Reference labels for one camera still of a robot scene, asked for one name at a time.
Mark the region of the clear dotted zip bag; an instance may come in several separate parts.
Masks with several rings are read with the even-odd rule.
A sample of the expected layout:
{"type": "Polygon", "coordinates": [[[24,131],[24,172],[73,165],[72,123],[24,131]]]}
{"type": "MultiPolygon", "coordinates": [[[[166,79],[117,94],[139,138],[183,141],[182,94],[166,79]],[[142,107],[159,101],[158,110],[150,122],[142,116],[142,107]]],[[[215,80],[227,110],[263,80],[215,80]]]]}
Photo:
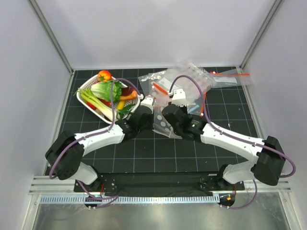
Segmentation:
{"type": "Polygon", "coordinates": [[[153,104],[153,131],[168,138],[182,139],[182,137],[176,135],[171,125],[162,115],[162,110],[168,105],[170,99],[166,95],[157,95],[154,98],[153,104]]]}

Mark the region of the white perforated plastic basket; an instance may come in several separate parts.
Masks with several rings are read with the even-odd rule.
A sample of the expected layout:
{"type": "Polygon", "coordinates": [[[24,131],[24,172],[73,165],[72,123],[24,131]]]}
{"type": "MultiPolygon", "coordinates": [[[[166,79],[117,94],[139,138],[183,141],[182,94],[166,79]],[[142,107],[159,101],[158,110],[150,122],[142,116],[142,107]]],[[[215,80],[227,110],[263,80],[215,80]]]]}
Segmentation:
{"type": "Polygon", "coordinates": [[[128,117],[143,99],[134,86],[116,81],[107,70],[87,80],[75,95],[79,102],[108,124],[113,119],[117,121],[128,117]]]}

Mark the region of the green lettuce head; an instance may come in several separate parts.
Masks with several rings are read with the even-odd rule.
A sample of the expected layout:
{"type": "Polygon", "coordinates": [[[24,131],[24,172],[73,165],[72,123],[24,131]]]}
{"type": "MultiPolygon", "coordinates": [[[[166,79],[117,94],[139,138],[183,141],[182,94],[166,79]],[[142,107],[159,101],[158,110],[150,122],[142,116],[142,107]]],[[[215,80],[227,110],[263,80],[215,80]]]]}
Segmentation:
{"type": "Polygon", "coordinates": [[[91,91],[96,98],[103,99],[107,102],[118,101],[122,92],[121,92],[121,82],[116,81],[114,84],[113,80],[98,82],[91,86],[91,91]]]}

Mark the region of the green onion stalk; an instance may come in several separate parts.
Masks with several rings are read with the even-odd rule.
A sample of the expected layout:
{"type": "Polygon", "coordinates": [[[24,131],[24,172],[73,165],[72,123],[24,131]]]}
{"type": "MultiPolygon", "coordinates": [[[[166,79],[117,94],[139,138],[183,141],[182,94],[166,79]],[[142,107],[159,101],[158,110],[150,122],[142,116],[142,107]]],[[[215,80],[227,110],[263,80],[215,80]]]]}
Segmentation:
{"type": "Polygon", "coordinates": [[[94,106],[103,116],[107,117],[109,120],[113,119],[111,108],[96,98],[90,88],[79,88],[75,94],[79,95],[83,101],[86,102],[86,104],[90,103],[92,106],[94,106]]]}

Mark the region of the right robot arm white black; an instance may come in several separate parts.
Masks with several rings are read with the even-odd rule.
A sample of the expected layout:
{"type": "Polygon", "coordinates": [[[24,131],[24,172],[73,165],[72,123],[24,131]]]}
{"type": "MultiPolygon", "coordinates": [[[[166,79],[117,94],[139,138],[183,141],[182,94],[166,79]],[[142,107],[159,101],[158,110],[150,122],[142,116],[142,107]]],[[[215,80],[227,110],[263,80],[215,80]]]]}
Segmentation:
{"type": "Polygon", "coordinates": [[[285,163],[278,139],[271,136],[266,139],[248,137],[217,124],[210,125],[204,117],[189,115],[174,104],[166,106],[162,115],[177,136],[218,146],[246,159],[235,165],[221,166],[216,177],[220,189],[226,190],[233,184],[253,179],[270,186],[278,184],[285,163]]]}

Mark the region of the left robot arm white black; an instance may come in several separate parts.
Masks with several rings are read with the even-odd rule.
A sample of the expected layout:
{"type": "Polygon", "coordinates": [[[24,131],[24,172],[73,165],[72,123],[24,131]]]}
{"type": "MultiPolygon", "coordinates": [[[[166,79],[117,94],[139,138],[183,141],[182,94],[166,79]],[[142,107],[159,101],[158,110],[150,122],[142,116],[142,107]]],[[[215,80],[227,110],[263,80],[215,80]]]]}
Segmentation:
{"type": "Polygon", "coordinates": [[[140,105],[129,118],[87,133],[64,131],[51,145],[45,158],[51,166],[49,178],[74,179],[91,192],[98,191],[103,177],[94,166],[82,162],[88,153],[108,145],[135,138],[141,131],[153,129],[154,109],[140,105]]]}

